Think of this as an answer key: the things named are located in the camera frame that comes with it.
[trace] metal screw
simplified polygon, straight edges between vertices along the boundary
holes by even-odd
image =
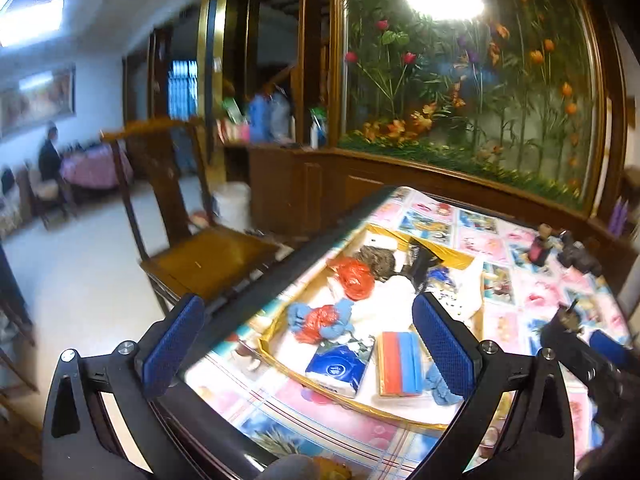
[[[543,348],[542,349],[542,357],[547,361],[553,361],[556,358],[556,353],[552,348]]]
[[[76,353],[71,348],[69,350],[65,350],[60,355],[60,359],[62,359],[65,363],[68,363],[74,357],[76,357]]]
[[[136,348],[136,344],[133,341],[123,341],[118,345],[118,353],[122,355],[129,355]]]
[[[496,343],[495,341],[491,341],[490,339],[487,339],[486,341],[482,341],[480,343],[480,348],[482,349],[482,351],[485,354],[495,354],[498,351],[498,343]]]

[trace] white floor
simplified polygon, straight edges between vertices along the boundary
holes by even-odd
[[[181,186],[187,210],[202,208],[197,179],[184,179]],[[133,202],[148,251],[166,247],[151,188],[136,188]],[[35,221],[2,244],[28,304],[36,339],[27,372],[39,393],[12,404],[40,426],[50,381],[65,349],[84,356],[110,353],[123,340],[140,339],[162,319],[162,312],[138,267],[140,256],[118,196],[81,209],[77,219],[61,220],[49,231]]]

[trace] pink tablecloth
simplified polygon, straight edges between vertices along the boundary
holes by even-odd
[[[127,180],[131,181],[133,170],[124,153],[122,166]],[[110,146],[97,146],[84,153],[65,157],[60,174],[71,184],[91,189],[111,189],[118,185]]]

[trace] person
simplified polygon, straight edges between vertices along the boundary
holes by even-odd
[[[40,170],[40,179],[42,182],[55,180],[58,184],[58,196],[54,201],[60,205],[66,218],[67,208],[76,216],[76,202],[74,201],[70,184],[60,175],[62,157],[54,146],[57,140],[58,128],[55,123],[50,122],[47,129],[47,139],[44,141],[38,154],[38,169]]]
[[[60,176],[60,167],[62,166],[62,157],[53,145],[58,140],[58,128],[55,123],[49,123],[47,130],[47,139],[44,141],[38,155],[38,169],[40,170],[40,178],[43,182],[47,180],[58,180]]]

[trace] window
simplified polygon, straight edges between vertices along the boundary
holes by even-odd
[[[198,63],[174,61],[169,72],[169,117],[187,120],[198,110]]]

